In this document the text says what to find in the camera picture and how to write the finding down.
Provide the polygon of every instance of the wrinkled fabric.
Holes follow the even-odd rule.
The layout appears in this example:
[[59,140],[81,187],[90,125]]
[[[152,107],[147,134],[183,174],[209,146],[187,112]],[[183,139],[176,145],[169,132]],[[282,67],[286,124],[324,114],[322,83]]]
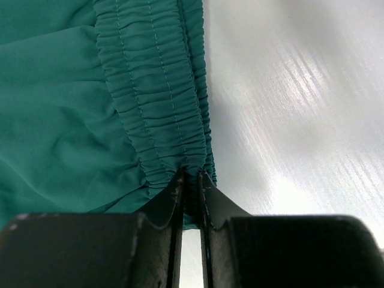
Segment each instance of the wrinkled fabric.
[[181,167],[215,180],[201,1],[0,1],[1,227],[130,213]]

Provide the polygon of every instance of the gathered fabric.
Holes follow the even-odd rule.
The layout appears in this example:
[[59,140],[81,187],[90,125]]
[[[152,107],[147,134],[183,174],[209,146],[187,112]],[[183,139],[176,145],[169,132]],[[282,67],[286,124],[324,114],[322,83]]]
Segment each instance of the gathered fabric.
[[0,1],[0,226],[216,180],[201,0]]

